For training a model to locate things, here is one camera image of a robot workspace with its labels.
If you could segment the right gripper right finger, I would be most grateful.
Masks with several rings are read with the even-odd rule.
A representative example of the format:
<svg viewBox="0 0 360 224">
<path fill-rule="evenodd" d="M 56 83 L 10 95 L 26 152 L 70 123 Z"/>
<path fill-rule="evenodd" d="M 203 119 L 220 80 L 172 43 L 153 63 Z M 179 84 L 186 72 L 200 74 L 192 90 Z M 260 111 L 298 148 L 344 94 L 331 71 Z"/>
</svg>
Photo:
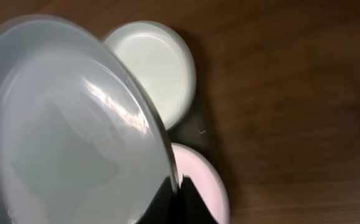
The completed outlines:
<svg viewBox="0 0 360 224">
<path fill-rule="evenodd" d="M 218 224 L 189 177 L 183 177 L 180 186 L 177 223 Z"/>
</svg>

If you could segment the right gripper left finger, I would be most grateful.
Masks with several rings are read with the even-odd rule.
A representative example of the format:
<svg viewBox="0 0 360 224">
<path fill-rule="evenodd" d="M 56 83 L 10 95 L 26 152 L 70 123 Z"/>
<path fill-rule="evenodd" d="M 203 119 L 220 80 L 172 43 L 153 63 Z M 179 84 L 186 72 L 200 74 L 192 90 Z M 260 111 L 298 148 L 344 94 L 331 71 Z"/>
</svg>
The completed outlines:
<svg viewBox="0 0 360 224">
<path fill-rule="evenodd" d="M 175 223 L 173 214 L 174 192 L 170 177 L 160 185 L 156 195 L 147 207 L 145 213 L 136 222 L 137 224 L 170 224 Z"/>
</svg>

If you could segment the white plate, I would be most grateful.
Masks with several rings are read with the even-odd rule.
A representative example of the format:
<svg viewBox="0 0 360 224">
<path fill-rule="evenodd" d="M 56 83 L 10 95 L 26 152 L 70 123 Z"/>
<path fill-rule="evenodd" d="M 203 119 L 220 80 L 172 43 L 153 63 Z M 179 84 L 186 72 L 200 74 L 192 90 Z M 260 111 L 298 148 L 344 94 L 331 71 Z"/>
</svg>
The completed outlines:
<svg viewBox="0 0 360 224">
<path fill-rule="evenodd" d="M 196 92 L 195 62 L 180 35 L 158 22 L 136 21 L 118 27 L 104 43 L 142 85 L 165 128 L 179 123 Z"/>
<path fill-rule="evenodd" d="M 179 143 L 173 143 L 178 181 L 188 177 L 194 183 L 207 209 L 219 224 L 230 223 L 227 191 L 213 165 L 199 152 Z"/>
<path fill-rule="evenodd" d="M 0 223 L 136 223 L 175 172 L 152 102 L 94 35 L 0 25 Z"/>
</svg>

